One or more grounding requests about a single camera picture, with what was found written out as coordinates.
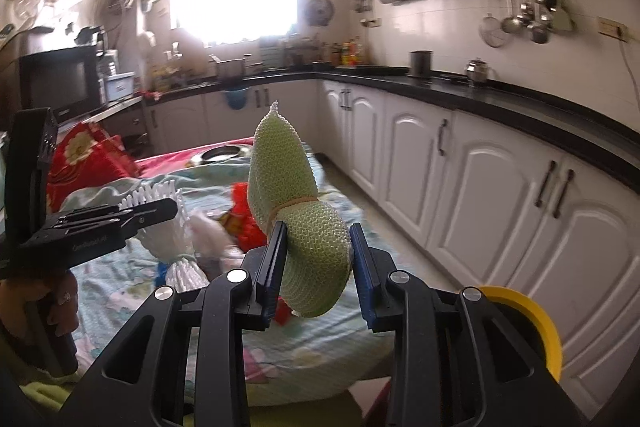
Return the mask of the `left hand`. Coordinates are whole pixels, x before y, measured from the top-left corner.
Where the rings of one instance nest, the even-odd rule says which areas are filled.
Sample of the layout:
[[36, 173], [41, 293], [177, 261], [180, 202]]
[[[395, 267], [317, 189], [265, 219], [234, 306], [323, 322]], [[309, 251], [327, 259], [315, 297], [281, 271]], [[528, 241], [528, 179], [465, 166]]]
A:
[[27, 340], [35, 319], [54, 327], [55, 335], [78, 327], [78, 287], [70, 271], [44, 280], [1, 281], [1, 324], [15, 338]]

